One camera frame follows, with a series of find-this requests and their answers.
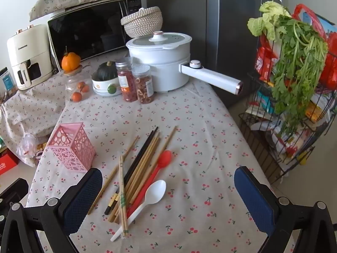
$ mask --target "jar of dried fruit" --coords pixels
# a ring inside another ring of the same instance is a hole
[[[82,67],[79,65],[77,69],[64,73],[66,78],[66,99],[72,102],[80,102],[90,96],[92,93],[92,80],[89,75],[82,72]]]
[[[116,60],[116,68],[124,101],[136,101],[137,93],[134,86],[134,78],[131,72],[131,58],[125,57]]]
[[[132,65],[132,75],[136,86],[137,97],[141,104],[153,101],[153,85],[149,65]]]

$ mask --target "white plastic spoon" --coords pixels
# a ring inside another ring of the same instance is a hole
[[[154,204],[161,200],[166,191],[166,182],[164,180],[158,180],[154,182],[149,188],[146,190],[145,201],[138,206],[138,208],[131,214],[131,216],[127,219],[127,224],[130,225],[132,221],[138,216],[138,214],[146,207],[148,204]],[[112,236],[110,241],[116,240],[120,234],[123,232],[122,227],[120,227],[115,235]]]

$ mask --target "lid knob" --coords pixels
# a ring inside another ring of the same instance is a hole
[[[192,60],[192,61],[190,61],[190,67],[191,68],[200,68],[201,63],[200,63],[199,60]]]
[[[150,42],[163,42],[167,40],[167,37],[163,36],[163,31],[155,31],[153,37],[149,39]]]

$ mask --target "refrigerator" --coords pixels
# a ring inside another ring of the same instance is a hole
[[[163,31],[192,37],[191,59],[244,82],[238,96],[213,88],[230,107],[250,94],[247,73],[255,71],[258,38],[252,36],[247,22],[260,17],[258,9],[265,1],[269,0],[147,0],[147,6],[161,9]]]

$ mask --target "pink utensil holder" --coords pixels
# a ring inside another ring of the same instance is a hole
[[[83,129],[83,123],[60,124],[47,144],[67,169],[87,172],[95,149]]]

